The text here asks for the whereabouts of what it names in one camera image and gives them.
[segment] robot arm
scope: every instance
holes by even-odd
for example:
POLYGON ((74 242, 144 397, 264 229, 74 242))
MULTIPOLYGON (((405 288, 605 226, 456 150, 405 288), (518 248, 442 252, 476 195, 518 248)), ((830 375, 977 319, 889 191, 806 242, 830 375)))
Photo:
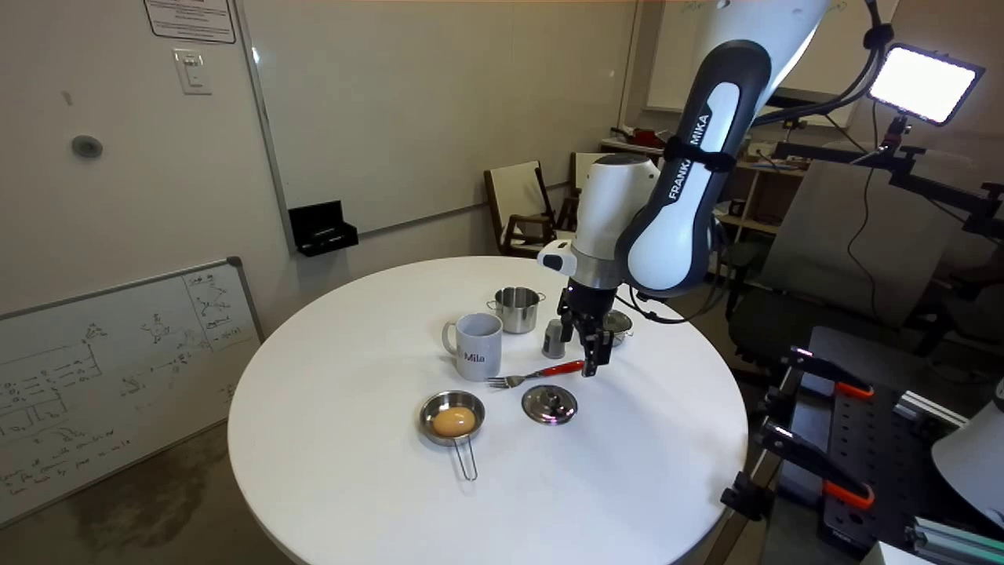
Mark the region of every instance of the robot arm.
POLYGON ((666 298, 705 273, 719 191, 755 112, 797 63, 828 0, 719 0, 685 115, 662 174, 642 159, 598 159, 582 189, 576 237, 538 253, 569 273, 559 305, 564 338, 576 329, 588 372, 610 361, 601 327, 621 284, 666 298))

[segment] small bowl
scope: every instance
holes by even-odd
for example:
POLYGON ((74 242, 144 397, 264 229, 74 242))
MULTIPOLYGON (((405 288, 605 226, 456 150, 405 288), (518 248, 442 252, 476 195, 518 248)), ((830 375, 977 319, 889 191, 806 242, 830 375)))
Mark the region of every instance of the small bowl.
POLYGON ((432 439, 432 443, 463 443, 463 439, 471 439, 471 437, 481 429, 481 424, 483 424, 483 406, 481 406, 481 400, 471 397, 471 394, 462 394, 462 390, 432 397, 432 400, 421 409, 421 415, 417 415, 417 429, 421 429, 426 439, 432 439), (442 437, 442 432, 436 432, 436 429, 432 429, 432 421, 436 421, 436 415, 442 415, 442 412, 450 412, 450 409, 466 409, 466 412, 473 415, 473 428, 471 428, 466 432, 462 432, 462 437, 442 437))
POLYGON ((601 329, 614 334, 614 348, 623 341, 623 335, 632 334, 632 317, 623 310, 610 310, 601 317, 601 329))

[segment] desk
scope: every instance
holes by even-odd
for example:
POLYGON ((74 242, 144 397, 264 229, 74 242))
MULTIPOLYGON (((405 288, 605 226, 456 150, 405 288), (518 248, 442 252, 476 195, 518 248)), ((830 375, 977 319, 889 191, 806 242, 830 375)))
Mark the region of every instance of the desk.
POLYGON ((719 353, 691 327, 635 317, 595 376, 552 380, 576 419, 525 419, 522 390, 463 382, 440 329, 501 286, 542 292, 535 329, 506 335, 501 372, 542 365, 564 281, 518 259, 450 259, 348 284, 283 324, 228 412, 235 481, 257 522, 304 561, 666 565, 720 516, 747 455, 747 412, 719 353), (417 437, 444 390, 483 400, 476 483, 417 437))

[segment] mug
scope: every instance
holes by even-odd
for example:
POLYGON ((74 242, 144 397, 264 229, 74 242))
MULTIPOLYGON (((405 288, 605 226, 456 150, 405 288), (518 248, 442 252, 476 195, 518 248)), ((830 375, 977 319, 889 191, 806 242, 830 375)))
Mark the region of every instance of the mug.
POLYGON ((495 292, 495 313, 501 319, 501 334, 525 335, 535 327, 538 295, 526 286, 506 286, 495 292))
POLYGON ((442 345, 466 380, 499 376, 501 324, 491 313, 462 313, 442 327, 442 345))

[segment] wall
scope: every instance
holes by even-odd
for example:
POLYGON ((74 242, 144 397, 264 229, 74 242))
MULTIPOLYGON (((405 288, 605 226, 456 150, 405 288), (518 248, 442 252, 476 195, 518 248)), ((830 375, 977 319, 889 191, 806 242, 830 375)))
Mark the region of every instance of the wall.
POLYGON ((481 205, 495 163, 564 182, 617 121, 635 0, 237 6, 284 205, 342 201, 360 231, 481 205))
POLYGON ((144 3, 0 3, 0 313, 222 253, 245 262, 264 329, 313 295, 403 262, 489 252, 485 209, 290 252, 235 44, 205 55, 209 98, 184 98, 144 3), (91 131, 99 159, 70 155, 91 131))
MULTIPOLYGON (((921 174, 932 174, 940 182, 979 184, 984 180, 1004 180, 1004 108, 997 104, 1004 94, 1001 70, 1004 55, 997 40, 997 18, 1004 16, 1001 0, 901 0, 893 14, 893 33, 905 44, 946 50, 961 59, 984 63, 981 88, 961 110, 961 115, 946 130, 917 127, 911 144, 928 147, 928 163, 921 174)), ((639 29, 638 29, 638 55, 635 55, 635 83, 623 98, 623 124, 675 130, 675 112, 646 110, 646 92, 654 79, 654 59, 658 44, 662 0, 639 3, 639 29)), ((869 104, 852 110, 850 131, 869 139, 869 104)), ((839 144, 840 136, 830 130, 755 130, 754 139, 765 140, 804 140, 804 144, 839 144)), ((987 253, 987 242, 974 237, 954 237, 946 245, 946 265, 979 265, 987 253)))
MULTIPOLYGON (((914 121, 905 144, 925 147, 917 175, 979 191, 979 182, 1004 180, 996 156, 1004 140, 997 104, 1004 56, 987 24, 1004 16, 1004 6, 974 0, 965 9, 945 9, 936 0, 905 0, 893 16, 898 40, 981 63, 987 72, 946 127, 936 130, 914 121)), ((877 136, 892 115, 876 108, 877 136)), ((852 108, 850 136, 871 144, 869 98, 852 108)), ((866 189, 866 170, 811 168, 771 245, 765 276, 784 288, 804 288, 852 310, 877 310, 901 324, 936 271, 977 267, 991 259, 996 245, 987 240, 962 231, 945 209, 886 180, 877 174, 866 189), (869 281, 877 286, 876 305, 869 305, 869 281)))

